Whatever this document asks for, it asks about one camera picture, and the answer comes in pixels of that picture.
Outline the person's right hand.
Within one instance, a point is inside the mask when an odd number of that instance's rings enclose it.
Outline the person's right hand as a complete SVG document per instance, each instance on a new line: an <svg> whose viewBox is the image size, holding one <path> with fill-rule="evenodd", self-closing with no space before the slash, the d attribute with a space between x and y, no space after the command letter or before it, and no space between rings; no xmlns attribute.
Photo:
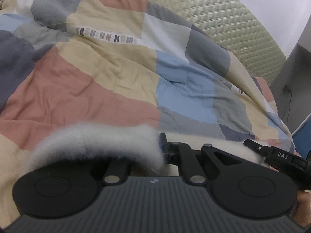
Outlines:
<svg viewBox="0 0 311 233"><path fill-rule="evenodd" d="M297 207L291 218L302 227L308 227L311 222L310 191L298 191Z"/></svg>

